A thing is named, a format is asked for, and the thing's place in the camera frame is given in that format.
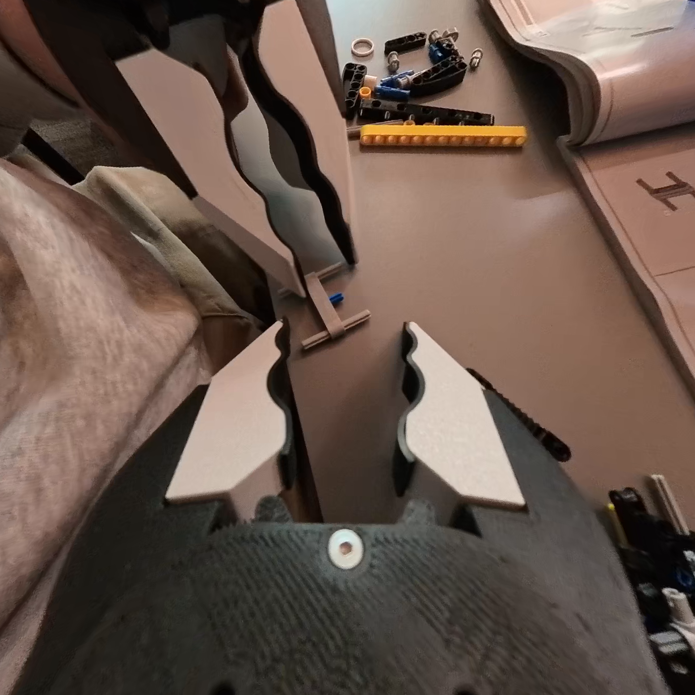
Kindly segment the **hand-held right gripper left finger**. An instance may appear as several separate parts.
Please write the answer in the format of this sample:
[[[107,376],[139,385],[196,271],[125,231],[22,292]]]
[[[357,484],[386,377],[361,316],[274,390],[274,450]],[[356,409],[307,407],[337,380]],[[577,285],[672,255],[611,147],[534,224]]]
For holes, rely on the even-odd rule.
[[[171,505],[221,502],[233,521],[293,485],[290,326],[278,320],[213,376],[169,482]]]

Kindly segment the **black and blue lego model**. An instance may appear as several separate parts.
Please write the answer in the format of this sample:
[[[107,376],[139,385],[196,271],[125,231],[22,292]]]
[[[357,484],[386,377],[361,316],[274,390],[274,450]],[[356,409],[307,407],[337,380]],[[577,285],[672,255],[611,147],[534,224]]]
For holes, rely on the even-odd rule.
[[[617,550],[657,665],[672,694],[693,694],[694,532],[651,514],[633,488],[608,497]]]

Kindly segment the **white ridged lego axle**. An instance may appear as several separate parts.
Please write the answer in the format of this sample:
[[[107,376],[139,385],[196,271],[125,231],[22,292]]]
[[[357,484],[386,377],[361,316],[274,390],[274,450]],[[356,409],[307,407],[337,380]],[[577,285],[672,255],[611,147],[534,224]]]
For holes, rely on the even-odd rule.
[[[666,520],[671,524],[677,534],[689,536],[690,528],[665,476],[656,473],[650,475],[648,478],[653,487],[657,505]]]

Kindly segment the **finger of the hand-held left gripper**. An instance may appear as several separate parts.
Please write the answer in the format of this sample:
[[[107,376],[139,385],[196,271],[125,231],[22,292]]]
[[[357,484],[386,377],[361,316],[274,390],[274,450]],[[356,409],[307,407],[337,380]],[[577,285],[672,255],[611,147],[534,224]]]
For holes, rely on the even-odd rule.
[[[268,128],[270,157],[302,218],[290,231],[303,266],[357,264],[343,83],[325,1],[240,1],[240,62]]]
[[[209,80],[157,49],[116,67],[195,189],[193,204],[281,287],[306,297],[295,255],[265,197],[235,164],[228,124]]]

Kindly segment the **long black lego beam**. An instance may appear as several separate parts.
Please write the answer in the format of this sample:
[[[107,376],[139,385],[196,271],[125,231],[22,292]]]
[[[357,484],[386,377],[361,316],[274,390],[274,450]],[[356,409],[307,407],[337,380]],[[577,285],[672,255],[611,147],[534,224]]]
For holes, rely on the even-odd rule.
[[[494,126],[490,113],[427,106],[409,102],[367,99],[360,102],[357,117],[369,122],[412,120],[416,125]]]

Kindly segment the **grey knit fabric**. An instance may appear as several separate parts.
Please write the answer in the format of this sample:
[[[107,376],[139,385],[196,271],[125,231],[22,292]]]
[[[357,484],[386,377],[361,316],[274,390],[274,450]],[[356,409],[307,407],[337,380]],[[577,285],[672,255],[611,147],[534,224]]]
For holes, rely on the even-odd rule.
[[[37,79],[1,44],[1,157],[12,153],[36,121],[72,119],[80,109]]]

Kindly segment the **grey H-shaped lego assembly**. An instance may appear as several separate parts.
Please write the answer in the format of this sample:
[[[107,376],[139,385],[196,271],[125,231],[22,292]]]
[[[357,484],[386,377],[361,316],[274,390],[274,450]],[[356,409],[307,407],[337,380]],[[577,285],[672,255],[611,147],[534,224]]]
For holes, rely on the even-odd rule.
[[[341,319],[327,294],[323,281],[331,279],[347,269],[343,263],[329,265],[321,271],[308,273],[304,276],[307,286],[307,296],[316,309],[318,316],[324,325],[324,330],[312,335],[301,342],[304,351],[311,350],[328,341],[334,341],[343,336],[350,330],[366,323],[371,318],[371,312],[364,310],[358,314]]]

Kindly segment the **long yellow lego beam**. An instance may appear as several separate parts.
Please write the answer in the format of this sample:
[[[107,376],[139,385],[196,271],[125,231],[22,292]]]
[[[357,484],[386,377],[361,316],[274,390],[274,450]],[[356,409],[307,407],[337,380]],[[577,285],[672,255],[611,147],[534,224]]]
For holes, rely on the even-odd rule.
[[[363,147],[519,148],[528,139],[523,126],[366,125]]]

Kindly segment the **black toothed lego rack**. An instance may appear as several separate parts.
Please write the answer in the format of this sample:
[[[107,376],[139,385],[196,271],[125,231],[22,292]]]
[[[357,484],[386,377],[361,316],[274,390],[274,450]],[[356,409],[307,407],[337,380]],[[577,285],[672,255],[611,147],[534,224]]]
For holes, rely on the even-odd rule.
[[[526,430],[536,439],[559,463],[567,463],[571,459],[571,450],[565,442],[556,436],[551,430],[546,429],[536,422],[530,415],[519,408],[516,404],[510,401],[502,392],[500,392],[492,383],[483,377],[478,371],[467,368],[468,373],[479,382],[483,389],[494,393],[506,407],[517,417]]]

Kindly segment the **person's left hand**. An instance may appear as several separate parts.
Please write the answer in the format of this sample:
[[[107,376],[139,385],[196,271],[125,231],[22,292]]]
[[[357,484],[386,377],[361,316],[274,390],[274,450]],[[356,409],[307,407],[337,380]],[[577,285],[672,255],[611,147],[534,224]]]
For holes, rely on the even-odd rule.
[[[249,92],[240,69],[239,57],[227,46],[227,84],[221,97],[222,110],[231,123],[248,108]]]

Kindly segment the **black angled lego beam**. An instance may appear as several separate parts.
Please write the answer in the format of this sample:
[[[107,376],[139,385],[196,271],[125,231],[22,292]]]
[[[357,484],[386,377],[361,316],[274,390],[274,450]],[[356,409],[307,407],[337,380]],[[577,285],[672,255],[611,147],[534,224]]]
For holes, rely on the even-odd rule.
[[[357,114],[361,102],[360,89],[367,74],[366,65],[346,63],[343,66],[342,82],[346,120],[352,120]]]

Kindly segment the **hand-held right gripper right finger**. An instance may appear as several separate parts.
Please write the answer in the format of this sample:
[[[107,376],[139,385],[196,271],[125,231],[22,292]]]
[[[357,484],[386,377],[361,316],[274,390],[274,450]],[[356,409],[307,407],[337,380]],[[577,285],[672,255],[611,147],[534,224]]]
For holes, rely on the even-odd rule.
[[[425,500],[448,524],[465,505],[527,510],[486,390],[417,323],[404,323],[407,405],[393,454],[395,495]]]

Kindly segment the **lego instruction booklet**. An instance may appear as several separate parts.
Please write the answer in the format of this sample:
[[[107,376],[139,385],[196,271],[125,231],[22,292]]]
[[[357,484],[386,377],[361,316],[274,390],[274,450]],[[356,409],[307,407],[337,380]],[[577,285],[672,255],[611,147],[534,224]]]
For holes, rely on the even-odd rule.
[[[482,1],[564,84],[558,148],[694,393],[694,2]]]

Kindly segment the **person's grey sweatpants leg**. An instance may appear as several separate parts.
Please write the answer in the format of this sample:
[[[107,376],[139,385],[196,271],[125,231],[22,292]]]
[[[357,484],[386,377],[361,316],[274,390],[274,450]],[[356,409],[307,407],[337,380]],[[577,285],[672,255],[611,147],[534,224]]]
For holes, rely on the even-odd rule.
[[[1,161],[1,627],[103,487],[210,375],[163,266],[75,190]]]

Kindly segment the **black curved lego beam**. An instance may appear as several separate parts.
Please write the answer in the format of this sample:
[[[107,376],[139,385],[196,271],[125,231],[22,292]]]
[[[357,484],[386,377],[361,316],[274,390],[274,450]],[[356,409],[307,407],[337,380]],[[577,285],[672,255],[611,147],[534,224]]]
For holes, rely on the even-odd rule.
[[[460,83],[468,64],[460,55],[451,55],[409,78],[408,89],[414,94],[430,94]]]

